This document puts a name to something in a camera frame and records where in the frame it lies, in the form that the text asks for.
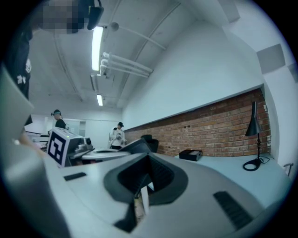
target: white jacket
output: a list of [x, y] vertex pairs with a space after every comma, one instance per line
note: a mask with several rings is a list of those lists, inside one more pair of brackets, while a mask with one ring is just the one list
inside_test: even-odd
[[121, 146], [125, 141], [124, 131], [122, 129], [119, 130], [117, 127], [113, 127], [108, 138], [109, 146]]

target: black chair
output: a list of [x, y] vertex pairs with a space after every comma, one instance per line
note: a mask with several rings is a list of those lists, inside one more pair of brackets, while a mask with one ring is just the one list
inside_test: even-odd
[[157, 139], [152, 139], [152, 135], [142, 135], [141, 138], [143, 138], [148, 143], [153, 153], [157, 153], [159, 144], [159, 141]]

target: black shirt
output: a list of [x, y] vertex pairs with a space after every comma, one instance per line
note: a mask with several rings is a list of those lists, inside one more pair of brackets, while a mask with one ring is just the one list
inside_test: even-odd
[[56, 126], [56, 127], [59, 127], [59, 128], [63, 128], [63, 129], [66, 128], [66, 124], [65, 124], [65, 122], [64, 122], [64, 120], [62, 120], [61, 118], [60, 118], [59, 120], [57, 120], [55, 126]]
[[[18, 88], [29, 99], [29, 80], [31, 72], [31, 62], [29, 55], [29, 41], [32, 39], [32, 30], [24, 30], [10, 46], [4, 59], [8, 72]], [[31, 116], [25, 125], [31, 124]]]

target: black box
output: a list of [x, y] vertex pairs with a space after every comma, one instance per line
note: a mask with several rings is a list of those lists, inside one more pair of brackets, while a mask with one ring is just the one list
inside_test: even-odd
[[179, 158], [191, 161], [198, 161], [199, 158], [201, 158], [202, 154], [202, 151], [185, 150], [179, 153]]

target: person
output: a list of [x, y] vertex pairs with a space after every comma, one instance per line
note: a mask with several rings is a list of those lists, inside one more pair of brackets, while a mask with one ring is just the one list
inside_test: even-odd
[[[27, 99], [29, 99], [29, 82], [32, 69], [28, 58], [29, 42], [34, 33], [40, 29], [52, 33], [77, 33], [84, 28], [87, 21], [88, 29], [93, 30], [99, 23], [104, 10], [100, 0], [98, 2], [100, 7], [95, 7], [94, 0], [45, 0], [21, 24], [4, 57], [4, 64], [13, 81]], [[25, 126], [31, 123], [32, 118], [30, 116]], [[35, 149], [41, 157], [46, 155], [29, 139], [25, 129], [19, 137], [19, 142]]]
[[54, 111], [53, 115], [54, 115], [54, 118], [56, 119], [56, 125], [55, 125], [55, 127], [66, 129], [66, 123], [62, 119], [61, 112], [58, 109], [56, 109]]
[[114, 127], [109, 134], [109, 145], [110, 148], [119, 150], [125, 142], [124, 131], [122, 130], [124, 127], [122, 122], [119, 122], [117, 127]]

